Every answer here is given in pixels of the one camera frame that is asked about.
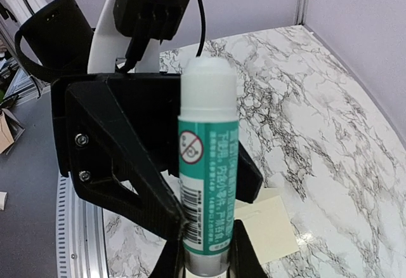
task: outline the black cylinder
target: black cylinder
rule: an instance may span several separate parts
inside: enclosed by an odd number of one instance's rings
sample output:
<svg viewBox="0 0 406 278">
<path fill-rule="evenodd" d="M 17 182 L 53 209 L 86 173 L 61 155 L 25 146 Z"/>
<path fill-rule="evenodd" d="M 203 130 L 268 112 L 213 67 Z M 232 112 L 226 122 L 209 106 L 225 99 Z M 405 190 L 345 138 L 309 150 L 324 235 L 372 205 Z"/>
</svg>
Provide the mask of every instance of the black cylinder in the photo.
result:
<svg viewBox="0 0 406 278">
<path fill-rule="evenodd" d="M 93 31 L 75 0 L 55 0 L 20 28 L 43 66 L 86 73 Z"/>
</svg>

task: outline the warning symbol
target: warning symbol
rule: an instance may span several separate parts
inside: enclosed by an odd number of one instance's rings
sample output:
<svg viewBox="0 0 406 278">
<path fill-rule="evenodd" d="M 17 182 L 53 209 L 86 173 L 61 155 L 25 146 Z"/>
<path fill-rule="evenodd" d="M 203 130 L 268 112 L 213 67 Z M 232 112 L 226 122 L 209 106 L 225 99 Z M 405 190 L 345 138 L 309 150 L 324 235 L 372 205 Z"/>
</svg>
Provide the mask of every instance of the warning symbol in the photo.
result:
<svg viewBox="0 0 406 278">
<path fill-rule="evenodd" d="M 184 131 L 180 135 L 179 150 L 186 163 L 196 164 L 203 156 L 202 140 L 195 133 Z"/>
</svg>

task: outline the screw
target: screw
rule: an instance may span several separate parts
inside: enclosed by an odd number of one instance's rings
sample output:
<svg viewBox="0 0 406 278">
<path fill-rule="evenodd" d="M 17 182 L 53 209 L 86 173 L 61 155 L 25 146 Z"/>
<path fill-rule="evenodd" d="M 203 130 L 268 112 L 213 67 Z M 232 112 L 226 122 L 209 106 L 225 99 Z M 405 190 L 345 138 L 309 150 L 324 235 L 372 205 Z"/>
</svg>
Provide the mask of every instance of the screw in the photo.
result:
<svg viewBox="0 0 406 278">
<path fill-rule="evenodd" d="M 87 182 L 91 178 L 91 173 L 89 171 L 81 171 L 79 172 L 79 178 L 82 182 Z"/>
<path fill-rule="evenodd" d="M 75 136 L 75 143 L 79 147 L 84 147 L 89 143 L 89 137 L 86 134 L 79 133 Z"/>
</svg>

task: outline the marble surface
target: marble surface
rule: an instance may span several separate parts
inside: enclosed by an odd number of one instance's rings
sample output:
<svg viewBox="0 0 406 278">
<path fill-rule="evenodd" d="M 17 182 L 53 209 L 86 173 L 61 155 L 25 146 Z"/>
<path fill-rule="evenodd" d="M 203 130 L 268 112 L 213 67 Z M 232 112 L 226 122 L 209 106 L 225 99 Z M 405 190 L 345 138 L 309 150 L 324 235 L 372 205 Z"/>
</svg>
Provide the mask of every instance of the marble surface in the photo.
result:
<svg viewBox="0 0 406 278">
<path fill-rule="evenodd" d="M 162 54 L 181 72 L 196 46 Z M 365 91 L 305 28 L 206 43 L 239 75 L 240 139 L 281 188 L 300 252 L 270 277 L 406 277 L 406 152 Z M 177 180 L 170 179 L 173 185 Z M 110 276 L 148 277 L 164 241 L 105 211 Z"/>
</svg>

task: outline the teal label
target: teal label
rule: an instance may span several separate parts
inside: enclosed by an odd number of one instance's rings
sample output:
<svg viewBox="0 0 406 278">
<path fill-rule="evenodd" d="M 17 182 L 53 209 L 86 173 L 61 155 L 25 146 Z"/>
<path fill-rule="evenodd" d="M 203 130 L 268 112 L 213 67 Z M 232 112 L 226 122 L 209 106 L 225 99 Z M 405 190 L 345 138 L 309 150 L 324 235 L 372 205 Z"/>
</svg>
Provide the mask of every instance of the teal label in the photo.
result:
<svg viewBox="0 0 406 278">
<path fill-rule="evenodd" d="M 200 255 L 227 250 L 233 235 L 239 123 L 179 121 L 184 246 Z"/>
</svg>

